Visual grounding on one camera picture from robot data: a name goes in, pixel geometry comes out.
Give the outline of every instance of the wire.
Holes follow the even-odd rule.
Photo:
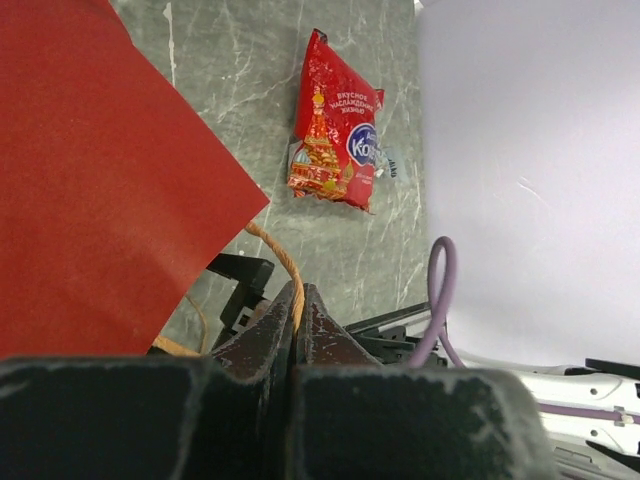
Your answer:
[[[193,306],[194,310],[200,317],[200,322],[202,323],[202,340],[200,341],[200,354],[204,355],[205,353],[207,353],[207,345],[209,343],[209,322],[207,322],[207,317],[204,316],[202,308],[200,308],[200,305],[198,305],[196,301],[191,298],[191,295],[187,293],[185,294],[184,298],[189,300],[189,303],[191,304],[191,306]]]
[[[302,321],[302,310],[304,309],[304,284],[302,283],[302,278],[300,278],[300,271],[298,270],[298,266],[285,251],[285,249],[282,248],[282,245],[280,245],[271,235],[265,232],[258,224],[249,222],[247,226],[244,227],[244,229],[247,233],[262,239],[262,241],[266,243],[269,248],[271,248],[274,255],[278,258],[278,260],[280,260],[280,263],[291,277],[291,280],[293,280],[294,292],[291,317],[293,319],[293,332],[295,335],[298,333],[298,329],[300,328],[300,322]]]
[[[440,286],[440,291],[435,290],[435,276],[438,267],[438,259],[440,254],[445,254],[444,275]],[[456,275],[458,270],[458,255],[456,247],[449,237],[438,238],[429,255],[429,266],[427,267],[427,295],[431,304],[431,321],[424,332],[422,340],[416,347],[413,355],[409,358],[410,367],[421,367],[431,355],[433,348],[436,346],[438,337],[444,347],[447,355],[456,367],[463,367],[464,364],[460,357],[453,349],[449,342],[445,331],[447,321],[447,312],[451,306],[453,291],[456,284]]]
[[[164,335],[158,335],[156,339],[153,341],[153,346],[159,348],[160,350],[164,350],[171,355],[175,355],[178,357],[199,357],[200,354],[195,350],[191,350],[190,348],[183,347],[177,342],[165,337]]]
[[[439,292],[436,293],[435,277],[438,267],[438,259],[441,253],[444,253],[445,267],[444,275],[440,282]],[[413,368],[420,368],[424,365],[433,351],[438,338],[440,343],[447,352],[451,362],[459,368],[466,368],[464,362],[460,359],[455,349],[449,341],[445,325],[447,321],[447,312],[451,306],[453,291],[455,289],[456,276],[458,269],[458,255],[456,246],[449,237],[438,238],[431,248],[429,255],[429,264],[427,267],[427,295],[431,304],[431,321],[424,332],[424,335],[413,355],[409,358],[407,364]],[[606,410],[595,410],[590,408],[566,407],[561,405],[551,405],[546,403],[538,403],[541,412],[565,415],[570,417],[591,418],[596,420],[611,420],[614,422],[625,422],[625,418],[640,425],[640,415],[627,414],[624,412],[610,412]]]

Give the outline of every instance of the snack bag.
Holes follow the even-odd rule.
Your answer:
[[[302,66],[287,184],[295,196],[315,194],[369,211],[378,136],[375,90],[314,30]]]

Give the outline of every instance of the red cardboard sheet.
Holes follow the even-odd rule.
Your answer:
[[[106,0],[0,18],[0,358],[144,353],[267,199]]]

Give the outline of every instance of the gray marble surface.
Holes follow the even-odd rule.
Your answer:
[[[116,0],[113,5],[134,44],[270,198],[256,221],[296,259],[303,280],[318,286],[339,323],[425,301],[429,242],[413,0]],[[374,215],[294,199],[286,186],[300,68],[314,27],[328,34],[330,45],[372,86],[386,90],[377,117],[381,145],[404,154],[411,178],[406,185],[377,181]],[[277,264],[268,247],[244,232],[225,251]],[[278,266],[267,296],[273,298],[286,280]],[[210,323],[210,344],[233,288],[233,282],[205,272],[190,291]],[[202,327],[189,302],[182,301],[163,333],[198,347]]]

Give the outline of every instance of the white surface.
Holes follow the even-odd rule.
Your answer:
[[[613,422],[590,418],[567,417],[566,415],[540,415],[542,425],[552,440],[584,445],[591,440],[614,452],[636,455],[640,427],[616,427]]]
[[[424,3],[430,240],[460,260],[451,341],[640,363],[640,1]]]

